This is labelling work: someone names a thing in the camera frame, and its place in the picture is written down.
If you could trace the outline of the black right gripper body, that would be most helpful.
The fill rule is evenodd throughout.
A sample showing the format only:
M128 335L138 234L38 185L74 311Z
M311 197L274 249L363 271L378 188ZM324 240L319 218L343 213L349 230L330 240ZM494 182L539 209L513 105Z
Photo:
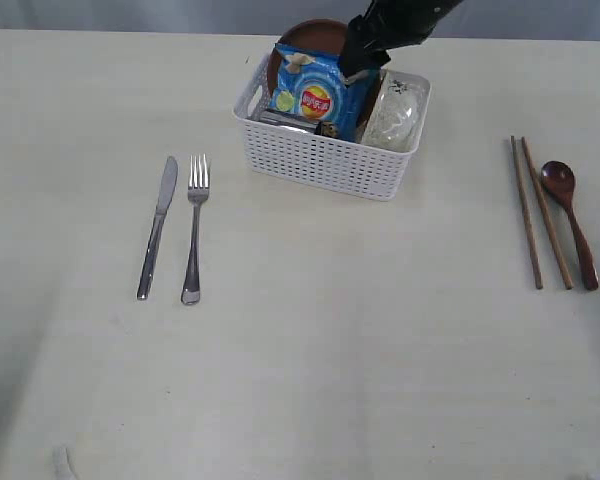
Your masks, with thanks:
M372 1L363 15L347 26L338 65L344 78L380 69L390 61L389 50L419 45L462 0Z

